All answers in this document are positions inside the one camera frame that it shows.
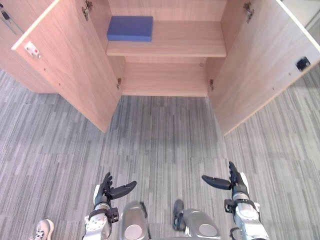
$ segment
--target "door hinge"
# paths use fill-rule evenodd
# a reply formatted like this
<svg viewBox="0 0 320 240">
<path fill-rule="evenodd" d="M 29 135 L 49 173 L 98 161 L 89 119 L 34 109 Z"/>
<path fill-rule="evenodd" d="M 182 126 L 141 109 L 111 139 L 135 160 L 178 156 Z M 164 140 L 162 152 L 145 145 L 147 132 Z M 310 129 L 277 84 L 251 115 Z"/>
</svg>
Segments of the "door hinge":
<svg viewBox="0 0 320 240">
<path fill-rule="evenodd" d="M 121 78 L 118 78 L 118 83 L 116 84 L 116 88 L 119 89 L 121 85 Z"/>
<path fill-rule="evenodd" d="M 82 13 L 85 17 L 85 20 L 88 21 L 89 20 L 89 13 L 92 10 L 93 4 L 92 4 L 92 1 L 88 1 L 88 0 L 86 0 L 84 3 L 85 3 L 85 7 L 82 7 Z"/>
<path fill-rule="evenodd" d="M 255 13 L 255 10 L 251 8 L 251 2 L 250 2 L 250 1 L 247 2 L 247 3 L 245 3 L 245 4 L 243 5 L 243 8 L 245 9 L 246 15 L 247 15 L 247 17 L 248 17 L 247 20 L 246 20 L 246 22 L 249 23 L 250 20 L 251 20 L 251 18 L 252 18 L 252 16 L 253 16 L 254 13 Z"/>
<path fill-rule="evenodd" d="M 214 85 L 214 80 L 213 79 L 209 80 L 209 87 L 211 89 L 211 92 L 215 89 L 215 85 Z"/>
</svg>

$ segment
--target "wooden shelf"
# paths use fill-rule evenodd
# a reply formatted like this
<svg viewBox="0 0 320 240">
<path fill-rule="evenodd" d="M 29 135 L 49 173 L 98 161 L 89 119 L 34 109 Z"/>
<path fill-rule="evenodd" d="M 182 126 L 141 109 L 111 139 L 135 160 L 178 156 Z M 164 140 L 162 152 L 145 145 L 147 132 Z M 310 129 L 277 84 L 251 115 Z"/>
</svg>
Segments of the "wooden shelf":
<svg viewBox="0 0 320 240">
<path fill-rule="evenodd" d="M 123 95 L 206 97 L 205 69 L 194 63 L 130 63 L 125 67 Z"/>
<path fill-rule="evenodd" d="M 151 42 L 109 41 L 106 54 L 224 58 L 227 51 L 218 21 L 154 21 Z"/>
</svg>

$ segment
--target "cabinet side panel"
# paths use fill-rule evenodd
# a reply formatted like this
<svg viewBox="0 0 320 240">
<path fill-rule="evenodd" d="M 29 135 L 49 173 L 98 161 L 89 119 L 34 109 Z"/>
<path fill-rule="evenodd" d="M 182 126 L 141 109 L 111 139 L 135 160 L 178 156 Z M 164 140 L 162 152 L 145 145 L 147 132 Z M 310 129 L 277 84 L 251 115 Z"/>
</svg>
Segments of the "cabinet side panel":
<svg viewBox="0 0 320 240">
<path fill-rule="evenodd" d="M 225 48 L 227 53 L 231 50 L 234 41 L 247 19 L 246 10 L 243 8 L 248 0 L 228 0 L 221 18 Z"/>
<path fill-rule="evenodd" d="M 123 79 L 125 74 L 126 60 L 124 56 L 107 56 L 107 31 L 111 21 L 112 13 L 109 2 L 107 0 L 92 0 L 92 11 L 90 18 L 94 29 L 101 41 L 106 58 L 108 59 L 115 76 Z"/>
</svg>

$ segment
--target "door latch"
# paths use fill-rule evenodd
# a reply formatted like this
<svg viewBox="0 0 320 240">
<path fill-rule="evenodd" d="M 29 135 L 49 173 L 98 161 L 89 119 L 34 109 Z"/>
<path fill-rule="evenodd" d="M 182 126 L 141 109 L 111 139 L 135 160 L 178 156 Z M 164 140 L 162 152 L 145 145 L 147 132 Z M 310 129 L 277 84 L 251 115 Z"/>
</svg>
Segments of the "door latch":
<svg viewBox="0 0 320 240">
<path fill-rule="evenodd" d="M 92 4 L 92 1 L 88 1 L 88 0 L 86 0 L 84 3 L 85 3 L 85 7 L 82 7 L 82 13 L 85 17 L 85 20 L 88 21 L 89 20 L 89 13 L 92 10 L 93 4 Z"/>
<path fill-rule="evenodd" d="M 311 65 L 310 61 L 308 60 L 308 58 L 306 56 L 304 56 L 303 58 L 301 58 L 296 64 L 296 67 L 299 69 L 300 72 L 302 72 L 303 70 L 305 70 L 305 68 L 307 68 L 308 66 Z"/>
<path fill-rule="evenodd" d="M 246 22 L 249 23 L 250 20 L 251 20 L 251 18 L 252 18 L 252 16 L 253 16 L 254 13 L 255 13 L 255 10 L 251 8 L 251 2 L 250 2 L 250 1 L 247 2 L 247 3 L 245 3 L 245 4 L 243 5 L 243 8 L 245 9 L 246 15 L 247 15 L 247 17 L 248 17 L 247 20 L 246 20 Z"/>
</svg>

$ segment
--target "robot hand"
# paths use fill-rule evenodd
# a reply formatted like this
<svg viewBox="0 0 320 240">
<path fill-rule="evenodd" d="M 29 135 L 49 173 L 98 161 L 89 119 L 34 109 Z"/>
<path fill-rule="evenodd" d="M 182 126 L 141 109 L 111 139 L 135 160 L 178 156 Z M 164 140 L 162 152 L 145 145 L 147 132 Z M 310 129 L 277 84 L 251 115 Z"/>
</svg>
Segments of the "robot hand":
<svg viewBox="0 0 320 240">
<path fill-rule="evenodd" d="M 95 187 L 93 195 L 93 211 L 84 217 L 85 234 L 84 240 L 107 239 L 112 231 L 112 223 L 119 220 L 118 208 L 111 207 L 111 200 L 121 198 L 129 194 L 137 185 L 132 181 L 127 185 L 112 187 L 112 176 L 108 172 L 101 184 Z"/>
<path fill-rule="evenodd" d="M 233 220 L 241 230 L 244 240 L 269 240 L 261 223 L 259 204 L 250 200 L 248 181 L 243 172 L 238 172 L 233 162 L 229 162 L 230 181 L 203 175 L 202 179 L 210 186 L 232 190 L 232 199 L 224 200 L 224 210 L 233 215 Z"/>
</svg>

